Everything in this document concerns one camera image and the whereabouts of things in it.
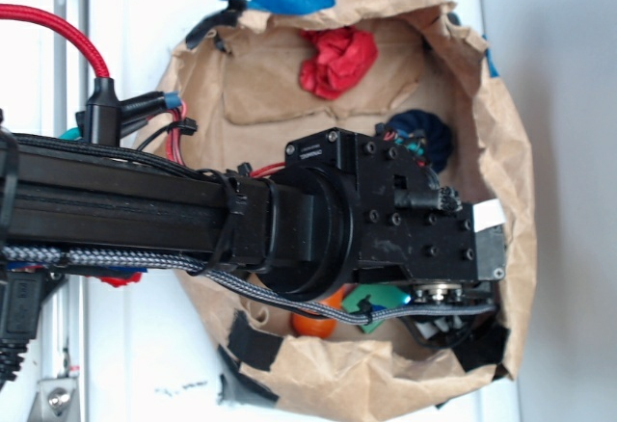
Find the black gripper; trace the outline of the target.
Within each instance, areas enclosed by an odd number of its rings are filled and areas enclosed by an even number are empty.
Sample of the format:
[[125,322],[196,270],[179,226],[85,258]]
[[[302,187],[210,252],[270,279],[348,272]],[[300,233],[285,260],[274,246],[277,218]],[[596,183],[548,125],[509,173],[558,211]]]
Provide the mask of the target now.
[[474,205],[396,140],[333,128],[293,141],[284,183],[311,203],[310,260],[284,276],[291,297],[327,297],[345,283],[428,289],[505,276],[500,224],[478,228]]

